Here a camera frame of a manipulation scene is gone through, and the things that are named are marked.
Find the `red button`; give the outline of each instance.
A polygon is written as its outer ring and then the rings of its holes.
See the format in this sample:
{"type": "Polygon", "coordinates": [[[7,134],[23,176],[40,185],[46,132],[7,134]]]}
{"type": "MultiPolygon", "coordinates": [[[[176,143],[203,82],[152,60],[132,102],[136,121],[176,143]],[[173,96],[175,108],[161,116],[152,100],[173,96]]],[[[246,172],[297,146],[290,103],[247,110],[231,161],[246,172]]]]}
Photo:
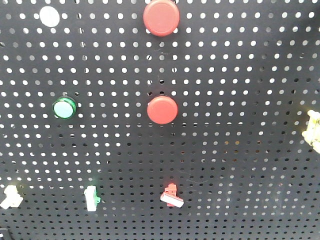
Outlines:
{"type": "Polygon", "coordinates": [[[147,113],[156,124],[168,124],[177,117],[178,105],[168,96],[157,96],[148,104],[147,113]]]}
{"type": "Polygon", "coordinates": [[[145,27],[153,34],[164,37],[172,34],[179,24],[180,13],[171,0],[152,0],[144,9],[145,27]]]}

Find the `red plastic clip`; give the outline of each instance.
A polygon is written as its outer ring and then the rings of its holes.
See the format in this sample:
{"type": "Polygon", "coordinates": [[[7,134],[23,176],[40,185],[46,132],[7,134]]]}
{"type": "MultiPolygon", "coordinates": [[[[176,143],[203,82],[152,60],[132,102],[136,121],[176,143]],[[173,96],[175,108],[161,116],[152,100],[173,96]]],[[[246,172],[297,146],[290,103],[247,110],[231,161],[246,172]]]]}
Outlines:
{"type": "Polygon", "coordinates": [[[170,183],[168,187],[164,189],[160,197],[161,201],[166,202],[168,207],[178,207],[181,208],[184,204],[184,200],[177,197],[177,185],[170,183]]]}

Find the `button cap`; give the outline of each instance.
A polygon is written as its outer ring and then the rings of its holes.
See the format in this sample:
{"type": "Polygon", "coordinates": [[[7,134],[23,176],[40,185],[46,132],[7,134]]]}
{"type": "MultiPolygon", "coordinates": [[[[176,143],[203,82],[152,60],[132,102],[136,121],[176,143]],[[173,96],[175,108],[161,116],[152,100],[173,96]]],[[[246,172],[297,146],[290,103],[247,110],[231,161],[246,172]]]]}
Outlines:
{"type": "Polygon", "coordinates": [[[171,0],[152,0],[144,9],[143,21],[153,35],[164,37],[177,28],[179,9],[171,0]]]}
{"type": "Polygon", "coordinates": [[[52,105],[54,114],[61,119],[69,119],[76,114],[77,104],[71,97],[61,96],[52,105]]]}
{"type": "Polygon", "coordinates": [[[157,96],[148,104],[147,113],[156,124],[168,124],[177,117],[178,105],[168,96],[157,96]]]}

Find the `white plastic clip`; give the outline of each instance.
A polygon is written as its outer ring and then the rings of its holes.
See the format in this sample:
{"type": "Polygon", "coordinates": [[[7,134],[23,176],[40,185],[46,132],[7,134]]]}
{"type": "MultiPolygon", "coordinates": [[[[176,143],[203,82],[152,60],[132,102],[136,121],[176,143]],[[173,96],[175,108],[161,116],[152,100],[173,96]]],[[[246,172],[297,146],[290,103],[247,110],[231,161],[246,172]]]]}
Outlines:
{"type": "Polygon", "coordinates": [[[8,185],[4,190],[4,194],[6,198],[1,202],[0,207],[5,210],[9,207],[18,208],[23,201],[15,185],[8,185]]]}
{"type": "Polygon", "coordinates": [[[178,208],[181,208],[184,205],[183,199],[177,196],[170,195],[168,193],[163,193],[160,197],[160,200],[178,208]]]}
{"type": "Polygon", "coordinates": [[[84,196],[88,212],[95,212],[101,200],[101,198],[97,196],[96,186],[88,186],[86,190],[84,190],[84,196]]]}

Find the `black pegboard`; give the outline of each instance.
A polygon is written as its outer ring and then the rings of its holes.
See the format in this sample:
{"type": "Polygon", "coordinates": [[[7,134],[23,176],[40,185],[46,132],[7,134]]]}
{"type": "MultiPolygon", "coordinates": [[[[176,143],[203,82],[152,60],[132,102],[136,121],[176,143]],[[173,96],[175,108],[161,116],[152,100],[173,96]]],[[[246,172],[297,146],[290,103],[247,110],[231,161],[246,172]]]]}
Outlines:
{"type": "Polygon", "coordinates": [[[319,240],[317,0],[179,0],[174,34],[146,0],[0,2],[0,209],[15,240],[319,240]],[[55,28],[39,19],[60,15],[55,28]],[[79,103],[61,120],[52,103],[79,103]],[[148,102],[176,100],[171,124],[148,102]],[[182,208],[160,194],[176,183],[182,208]],[[101,203],[87,212],[84,189],[101,203]]]}

